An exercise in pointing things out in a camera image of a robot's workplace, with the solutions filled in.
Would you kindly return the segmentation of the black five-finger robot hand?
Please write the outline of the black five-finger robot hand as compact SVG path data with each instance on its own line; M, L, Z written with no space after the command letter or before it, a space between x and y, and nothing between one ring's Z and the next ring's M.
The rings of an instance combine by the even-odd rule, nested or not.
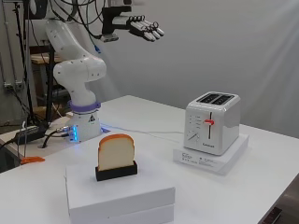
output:
M157 21L146 20L145 15L127 15L131 12L131 6L103 7L103 42L117 41L119 37L116 30L126 30L130 34L144 38L149 42L155 42L164 36L164 31L160 28Z

